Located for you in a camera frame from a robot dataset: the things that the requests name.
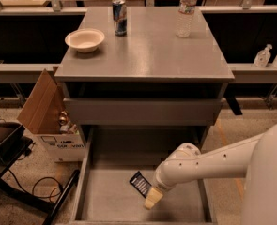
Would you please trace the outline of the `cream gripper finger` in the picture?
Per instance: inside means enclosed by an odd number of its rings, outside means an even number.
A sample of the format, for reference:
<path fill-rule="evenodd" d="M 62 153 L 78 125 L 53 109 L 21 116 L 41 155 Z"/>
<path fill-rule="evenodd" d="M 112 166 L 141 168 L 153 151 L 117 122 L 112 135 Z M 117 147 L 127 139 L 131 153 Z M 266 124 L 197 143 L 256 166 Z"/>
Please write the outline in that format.
<path fill-rule="evenodd" d="M 144 208 L 150 210 L 163 197 L 163 193 L 156 187 L 152 187 L 146 196 Z"/>

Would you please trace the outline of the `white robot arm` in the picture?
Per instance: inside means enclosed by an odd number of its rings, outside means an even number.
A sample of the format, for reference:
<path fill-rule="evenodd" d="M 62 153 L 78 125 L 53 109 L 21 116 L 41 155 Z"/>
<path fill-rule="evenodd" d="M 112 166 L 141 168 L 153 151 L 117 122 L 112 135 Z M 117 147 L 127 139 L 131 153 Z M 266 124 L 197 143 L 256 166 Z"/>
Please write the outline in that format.
<path fill-rule="evenodd" d="M 265 133 L 202 154 L 180 145 L 156 169 L 145 208 L 178 184 L 205 178 L 243 177 L 241 225 L 277 225 L 277 124 Z"/>

